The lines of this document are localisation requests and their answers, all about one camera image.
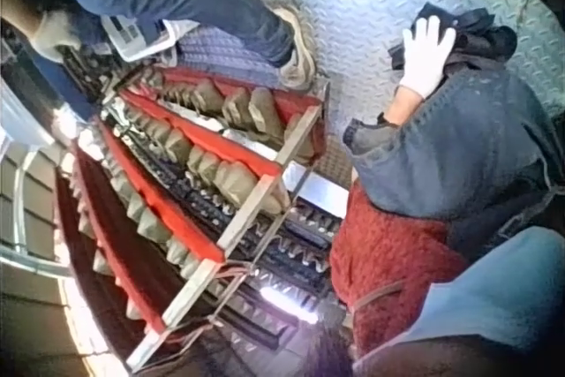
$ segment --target metal rod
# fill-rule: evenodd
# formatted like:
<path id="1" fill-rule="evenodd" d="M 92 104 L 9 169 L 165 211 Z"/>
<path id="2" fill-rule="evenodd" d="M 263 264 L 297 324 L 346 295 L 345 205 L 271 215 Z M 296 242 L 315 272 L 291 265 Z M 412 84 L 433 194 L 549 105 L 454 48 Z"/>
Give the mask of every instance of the metal rod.
<path id="1" fill-rule="evenodd" d="M 63 264 L 19 253 L 4 245 L 0 245 L 0 262 L 44 277 L 72 278 L 71 271 Z"/>
<path id="2" fill-rule="evenodd" d="M 14 176 L 14 198 L 13 198 L 13 234 L 16 252 L 27 252 L 27 235 L 24 209 L 24 183 L 26 173 L 37 155 L 37 150 L 30 150 L 26 153 L 24 161 L 16 169 Z"/>

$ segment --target metal floor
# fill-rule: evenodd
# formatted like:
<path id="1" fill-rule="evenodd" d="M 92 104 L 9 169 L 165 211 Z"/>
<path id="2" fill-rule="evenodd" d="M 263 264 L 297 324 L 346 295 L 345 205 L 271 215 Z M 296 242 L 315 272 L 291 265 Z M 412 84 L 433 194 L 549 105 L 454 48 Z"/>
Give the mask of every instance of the metal floor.
<path id="1" fill-rule="evenodd" d="M 351 117 L 373 118 L 391 98 L 399 72 L 387 49 L 398 43 L 427 1 L 451 11 L 486 7 L 499 24 L 515 28 L 518 50 L 508 68 L 528 81 L 544 104 L 565 108 L 565 33 L 539 0 L 265 0 L 298 8 L 320 71 L 332 80 L 330 130 L 339 134 Z M 242 51 L 237 40 L 202 28 L 183 40 L 184 60 L 199 68 L 274 84 L 268 65 Z"/>

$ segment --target gloved hand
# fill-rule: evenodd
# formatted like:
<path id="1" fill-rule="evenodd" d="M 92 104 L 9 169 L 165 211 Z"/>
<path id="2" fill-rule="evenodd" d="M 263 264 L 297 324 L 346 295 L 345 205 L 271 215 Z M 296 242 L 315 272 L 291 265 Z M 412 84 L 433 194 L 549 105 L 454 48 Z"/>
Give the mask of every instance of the gloved hand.
<path id="1" fill-rule="evenodd" d="M 80 40 L 71 33 L 70 17 L 65 11 L 44 12 L 39 28 L 29 41 L 37 53 L 59 64 L 63 63 L 63 55 L 56 46 L 80 49 Z"/>
<path id="2" fill-rule="evenodd" d="M 399 84 L 425 99 L 441 83 L 443 67 L 456 42 L 456 30 L 448 28 L 440 41 L 440 19 L 433 16 L 420 18 L 415 34 L 407 29 L 403 36 L 405 65 Z"/>

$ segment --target light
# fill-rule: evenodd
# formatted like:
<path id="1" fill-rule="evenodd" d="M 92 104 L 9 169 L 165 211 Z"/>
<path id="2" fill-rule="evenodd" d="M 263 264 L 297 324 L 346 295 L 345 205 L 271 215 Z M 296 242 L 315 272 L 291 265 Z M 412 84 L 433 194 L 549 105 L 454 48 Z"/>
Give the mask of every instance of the light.
<path id="1" fill-rule="evenodd" d="M 67 138 L 74 139 L 79 135 L 79 125 L 77 118 L 72 112 L 68 104 L 63 105 L 61 108 L 55 110 L 54 125 L 59 131 Z"/>
<path id="2" fill-rule="evenodd" d="M 95 161 L 104 159 L 104 153 L 99 145 L 94 142 L 94 135 L 89 128 L 84 129 L 79 135 L 79 147 L 89 154 Z"/>
<path id="3" fill-rule="evenodd" d="M 61 170 L 63 170 L 63 172 L 66 172 L 67 174 L 71 174 L 72 166 L 74 165 L 74 160 L 75 157 L 71 152 L 67 152 L 66 154 L 64 154 L 63 160 L 61 161 L 60 164 Z"/>
<path id="4" fill-rule="evenodd" d="M 309 324 L 316 324 L 318 322 L 318 315 L 311 313 L 310 311 L 306 311 L 306 309 L 300 307 L 292 299 L 287 298 L 272 287 L 263 287 L 260 290 L 260 293 L 267 302 L 282 309 L 290 315 L 294 315 L 299 320 L 306 321 Z"/>

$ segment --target sneaker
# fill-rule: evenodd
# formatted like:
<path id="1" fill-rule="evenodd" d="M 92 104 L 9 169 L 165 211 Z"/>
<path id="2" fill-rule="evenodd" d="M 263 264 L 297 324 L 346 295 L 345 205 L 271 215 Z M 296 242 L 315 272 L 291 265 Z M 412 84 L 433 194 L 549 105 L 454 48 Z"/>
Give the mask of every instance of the sneaker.
<path id="1" fill-rule="evenodd" d="M 294 32 L 294 50 L 290 61 L 279 69 L 279 80 L 283 86 L 290 90 L 308 90 L 313 83 L 316 63 L 304 43 L 298 17 L 288 9 L 278 8 L 274 9 L 273 12 L 288 22 Z"/>

